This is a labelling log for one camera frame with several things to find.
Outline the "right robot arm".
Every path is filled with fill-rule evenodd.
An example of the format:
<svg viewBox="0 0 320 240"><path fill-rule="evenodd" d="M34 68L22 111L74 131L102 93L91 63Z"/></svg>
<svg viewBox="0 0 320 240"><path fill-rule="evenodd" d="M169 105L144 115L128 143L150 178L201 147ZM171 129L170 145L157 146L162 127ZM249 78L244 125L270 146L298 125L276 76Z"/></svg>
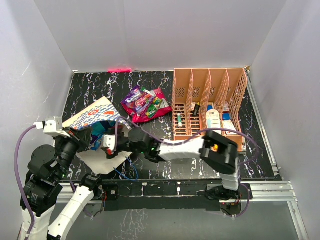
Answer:
<svg viewBox="0 0 320 240"><path fill-rule="evenodd" d="M228 201L241 197L238 145L214 130L207 130L204 136L195 135L187 140L164 141L135 127L127 136L123 133L104 135L102 146L109 159L121 152L143 154L153 163L201 159L222 179L221 185L206 188L208 199Z"/></svg>

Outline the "pink snack bag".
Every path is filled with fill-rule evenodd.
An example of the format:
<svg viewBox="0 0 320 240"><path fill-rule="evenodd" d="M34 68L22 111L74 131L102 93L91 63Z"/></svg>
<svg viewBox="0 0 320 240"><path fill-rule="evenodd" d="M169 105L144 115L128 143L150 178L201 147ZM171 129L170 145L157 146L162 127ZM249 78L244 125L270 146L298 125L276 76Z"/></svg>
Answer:
<svg viewBox="0 0 320 240"><path fill-rule="evenodd" d="M147 123L172 111L161 88L147 90L139 85L132 88L121 105L136 124Z"/></svg>

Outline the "purple Fox's candy bag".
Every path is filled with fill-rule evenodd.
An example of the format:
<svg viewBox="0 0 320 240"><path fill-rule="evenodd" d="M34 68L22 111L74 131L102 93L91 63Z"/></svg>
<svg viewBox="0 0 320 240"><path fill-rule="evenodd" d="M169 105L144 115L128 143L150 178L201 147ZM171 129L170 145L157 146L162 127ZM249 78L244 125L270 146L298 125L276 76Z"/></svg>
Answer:
<svg viewBox="0 0 320 240"><path fill-rule="evenodd" d="M130 116L134 116L135 114L141 116L146 113L154 99L154 95L142 91L136 85L121 101L121 105Z"/></svg>

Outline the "blue snack bag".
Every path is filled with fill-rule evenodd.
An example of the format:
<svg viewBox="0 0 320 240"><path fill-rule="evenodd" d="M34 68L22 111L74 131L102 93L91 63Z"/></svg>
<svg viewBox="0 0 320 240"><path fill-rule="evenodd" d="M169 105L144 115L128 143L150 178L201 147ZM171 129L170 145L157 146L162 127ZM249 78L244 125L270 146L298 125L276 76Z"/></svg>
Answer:
<svg viewBox="0 0 320 240"><path fill-rule="evenodd" d="M111 125L109 121L98 121L92 125L93 131L91 133L90 150L96 151L102 144L102 137L107 132Z"/></svg>

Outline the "green Fox's candy bag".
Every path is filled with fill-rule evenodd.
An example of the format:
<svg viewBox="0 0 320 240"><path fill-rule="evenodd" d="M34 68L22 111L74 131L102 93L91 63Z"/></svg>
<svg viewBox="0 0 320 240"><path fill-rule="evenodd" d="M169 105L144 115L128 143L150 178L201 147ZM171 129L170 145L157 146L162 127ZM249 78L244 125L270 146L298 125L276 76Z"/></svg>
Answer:
<svg viewBox="0 0 320 240"><path fill-rule="evenodd" d="M160 107L163 104L163 93L160 88L149 91L145 87L143 87L142 91L154 96L154 99L151 102L151 105L148 107L148 109L145 113L145 115L149 119L151 119L158 112L158 110L160 109Z"/></svg>

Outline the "blue checkered paper bag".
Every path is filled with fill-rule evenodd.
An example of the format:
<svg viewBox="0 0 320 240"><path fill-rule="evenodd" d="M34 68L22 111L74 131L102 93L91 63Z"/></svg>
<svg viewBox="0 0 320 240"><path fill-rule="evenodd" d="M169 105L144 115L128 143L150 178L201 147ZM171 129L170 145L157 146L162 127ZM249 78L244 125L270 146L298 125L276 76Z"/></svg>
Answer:
<svg viewBox="0 0 320 240"><path fill-rule="evenodd" d="M65 120L63 127L83 130L92 127L89 150L77 154L95 174L107 175L113 172L132 154L131 151L121 151L117 156L108 159L105 152L114 148L114 130L120 113L105 97L101 97L76 115Z"/></svg>

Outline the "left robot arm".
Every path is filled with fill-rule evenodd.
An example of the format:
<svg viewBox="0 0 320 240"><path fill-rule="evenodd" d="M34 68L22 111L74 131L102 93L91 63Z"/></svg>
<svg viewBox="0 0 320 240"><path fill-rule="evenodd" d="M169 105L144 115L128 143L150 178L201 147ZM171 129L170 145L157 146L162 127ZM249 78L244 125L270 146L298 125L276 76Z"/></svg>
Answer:
<svg viewBox="0 0 320 240"><path fill-rule="evenodd" d="M73 224L93 199L103 195L99 177L86 174L76 187L72 198L63 211L50 222L58 196L63 189L60 181L65 177L77 153L89 149L93 129L63 129L66 136L54 137L55 145L41 145L36 148L28 164L24 185L19 184L21 193L22 240L64 240Z"/></svg>

